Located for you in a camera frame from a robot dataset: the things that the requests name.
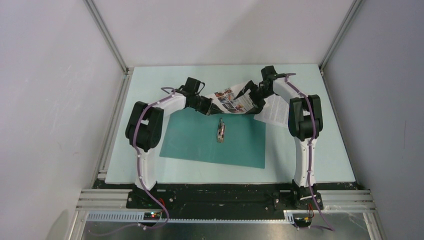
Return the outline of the aluminium frame post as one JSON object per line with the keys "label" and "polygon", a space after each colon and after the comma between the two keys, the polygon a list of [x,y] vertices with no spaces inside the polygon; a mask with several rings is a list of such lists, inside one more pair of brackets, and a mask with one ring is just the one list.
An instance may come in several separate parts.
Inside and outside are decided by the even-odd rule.
{"label": "aluminium frame post", "polygon": [[93,18],[94,23],[96,24],[100,34],[102,35],[106,45],[108,46],[110,52],[112,53],[113,57],[115,58],[119,68],[122,70],[124,74],[127,74],[129,71],[129,67],[126,64],[118,45],[116,44],[111,32],[108,29],[108,26],[102,17],[102,14],[97,7],[94,0],[83,0],[84,4],[86,5],[86,8],[88,9],[88,12],[90,13],[91,17]]}
{"label": "aluminium frame post", "polygon": [[365,0],[354,0],[345,17],[343,18],[334,38],[332,39],[330,46],[328,47],[327,51],[324,54],[324,57],[322,58],[319,66],[319,69],[321,72],[325,70],[328,63],[331,61],[333,55],[335,54],[336,50],[338,49],[339,45],[341,44],[343,38],[347,34],[349,28],[353,24],[356,16],[359,14],[363,4],[365,3]]}

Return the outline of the printed paper file top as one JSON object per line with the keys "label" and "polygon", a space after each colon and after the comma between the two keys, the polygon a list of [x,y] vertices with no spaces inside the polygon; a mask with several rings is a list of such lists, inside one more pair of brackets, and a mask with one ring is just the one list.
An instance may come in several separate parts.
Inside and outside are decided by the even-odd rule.
{"label": "printed paper file top", "polygon": [[218,90],[206,95],[206,97],[211,98],[213,100],[213,104],[223,110],[224,114],[256,115],[258,113],[252,113],[252,108],[254,106],[249,93],[235,99],[239,91],[246,85],[247,82],[243,82],[223,90]]}

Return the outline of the teal green folder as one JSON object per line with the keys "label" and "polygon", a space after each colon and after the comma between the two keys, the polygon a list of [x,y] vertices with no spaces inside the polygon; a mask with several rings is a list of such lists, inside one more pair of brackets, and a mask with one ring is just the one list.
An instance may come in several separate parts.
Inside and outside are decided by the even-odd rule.
{"label": "teal green folder", "polygon": [[[220,118],[225,123],[224,142],[217,142]],[[266,125],[252,115],[203,115],[186,108],[170,115],[160,157],[263,169],[266,158]]]}

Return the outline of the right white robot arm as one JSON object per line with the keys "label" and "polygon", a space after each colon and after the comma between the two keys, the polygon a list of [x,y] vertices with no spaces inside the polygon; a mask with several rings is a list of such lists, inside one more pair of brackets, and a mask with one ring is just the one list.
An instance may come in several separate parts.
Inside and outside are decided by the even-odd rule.
{"label": "right white robot arm", "polygon": [[289,80],[292,73],[277,73],[272,65],[265,66],[261,76],[260,83],[248,81],[235,98],[247,97],[252,102],[253,108],[247,111],[250,115],[260,113],[264,109],[265,99],[270,96],[279,96],[288,103],[287,126],[296,149],[290,202],[295,208],[303,209],[318,194],[314,161],[315,144],[323,130],[321,99],[316,94],[307,95],[299,90]]}

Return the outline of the printed paper file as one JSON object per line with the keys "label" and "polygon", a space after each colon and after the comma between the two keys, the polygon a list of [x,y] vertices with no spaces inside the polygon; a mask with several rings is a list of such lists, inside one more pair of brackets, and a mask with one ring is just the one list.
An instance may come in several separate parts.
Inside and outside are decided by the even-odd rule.
{"label": "printed paper file", "polygon": [[265,106],[253,118],[266,124],[288,129],[289,104],[280,96],[272,95],[265,99]]}
{"label": "printed paper file", "polygon": [[258,113],[252,113],[252,108],[254,106],[249,93],[235,99],[239,91],[246,85],[247,82],[243,82],[223,90],[218,90],[206,95],[206,97],[211,98],[213,100],[213,104],[223,110],[224,114],[256,115]]}

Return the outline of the controller board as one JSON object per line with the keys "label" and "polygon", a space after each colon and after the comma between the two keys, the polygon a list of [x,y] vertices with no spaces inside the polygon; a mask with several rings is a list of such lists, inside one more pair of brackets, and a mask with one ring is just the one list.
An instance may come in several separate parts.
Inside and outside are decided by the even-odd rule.
{"label": "controller board", "polygon": [[312,220],[310,217],[294,217],[293,225],[297,229],[310,229]]}
{"label": "controller board", "polygon": [[144,221],[159,221],[162,217],[161,212],[148,211],[144,212],[143,220]]}

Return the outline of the right aluminium frame post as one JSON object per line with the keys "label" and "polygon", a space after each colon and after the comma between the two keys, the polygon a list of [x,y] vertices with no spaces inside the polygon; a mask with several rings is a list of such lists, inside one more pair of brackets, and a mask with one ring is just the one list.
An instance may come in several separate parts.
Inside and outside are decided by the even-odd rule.
{"label": "right aluminium frame post", "polygon": [[343,38],[347,34],[349,28],[353,24],[356,16],[359,14],[363,4],[365,3],[365,0],[354,0],[345,17],[343,18],[334,38],[332,39],[330,46],[328,47],[327,51],[324,54],[324,57],[322,58],[319,66],[319,69],[321,72],[325,70],[328,63],[331,61],[333,55],[335,54],[336,50],[338,49],[339,45],[341,44]]}

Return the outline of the metal folder clip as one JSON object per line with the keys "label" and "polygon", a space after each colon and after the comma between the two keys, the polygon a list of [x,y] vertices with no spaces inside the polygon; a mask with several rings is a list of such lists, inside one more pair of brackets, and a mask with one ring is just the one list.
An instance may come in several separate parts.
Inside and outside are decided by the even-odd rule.
{"label": "metal folder clip", "polygon": [[216,135],[216,141],[218,143],[223,143],[224,142],[224,139],[225,139],[225,129],[226,129],[226,125],[225,125],[225,122],[223,121],[223,118],[221,117],[219,119],[219,122],[218,122],[217,135]]}

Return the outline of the right controller board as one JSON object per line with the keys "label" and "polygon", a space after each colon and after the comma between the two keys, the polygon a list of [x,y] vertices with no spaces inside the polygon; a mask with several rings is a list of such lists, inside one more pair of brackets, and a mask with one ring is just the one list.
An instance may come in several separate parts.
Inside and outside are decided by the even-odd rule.
{"label": "right controller board", "polygon": [[312,220],[310,217],[294,217],[293,225],[297,229],[310,229]]}

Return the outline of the printed paper file bottom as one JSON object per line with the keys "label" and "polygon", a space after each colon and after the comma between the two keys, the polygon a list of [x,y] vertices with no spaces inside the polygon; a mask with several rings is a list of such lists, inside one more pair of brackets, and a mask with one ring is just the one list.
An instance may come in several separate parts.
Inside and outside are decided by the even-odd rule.
{"label": "printed paper file bottom", "polygon": [[288,129],[289,104],[280,96],[272,95],[265,99],[265,106],[253,118],[266,124]]}

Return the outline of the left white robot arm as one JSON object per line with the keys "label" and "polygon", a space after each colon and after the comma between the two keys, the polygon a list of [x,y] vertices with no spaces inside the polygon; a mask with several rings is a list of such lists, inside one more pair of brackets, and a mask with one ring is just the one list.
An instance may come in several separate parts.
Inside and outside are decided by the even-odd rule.
{"label": "left white robot arm", "polygon": [[167,96],[151,103],[138,101],[129,117],[125,137],[136,151],[135,185],[143,189],[138,201],[145,208],[157,204],[158,195],[151,189],[157,183],[155,173],[155,149],[162,138],[164,118],[186,108],[194,109],[203,115],[223,114],[210,97],[200,95],[200,86],[205,83],[188,77],[179,88],[162,87]]}

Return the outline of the left aluminium frame post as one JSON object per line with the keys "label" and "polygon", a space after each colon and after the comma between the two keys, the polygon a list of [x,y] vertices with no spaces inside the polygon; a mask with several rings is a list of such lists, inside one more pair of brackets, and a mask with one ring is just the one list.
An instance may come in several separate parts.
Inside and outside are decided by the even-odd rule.
{"label": "left aluminium frame post", "polygon": [[118,45],[116,44],[111,32],[108,29],[108,26],[102,17],[102,14],[97,7],[94,0],[83,0],[84,4],[86,5],[86,8],[88,9],[88,12],[90,13],[91,17],[93,18],[94,23],[96,24],[100,34],[102,35],[106,45],[108,46],[110,52],[112,53],[113,57],[115,58],[119,68],[122,70],[124,74],[127,74],[129,71],[129,67],[126,64]]}

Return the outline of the left controller board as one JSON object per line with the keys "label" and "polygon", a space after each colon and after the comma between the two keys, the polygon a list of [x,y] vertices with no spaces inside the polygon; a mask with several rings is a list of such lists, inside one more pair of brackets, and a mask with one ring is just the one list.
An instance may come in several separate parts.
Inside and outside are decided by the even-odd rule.
{"label": "left controller board", "polygon": [[144,221],[159,221],[162,217],[161,212],[148,211],[144,212],[143,220]]}

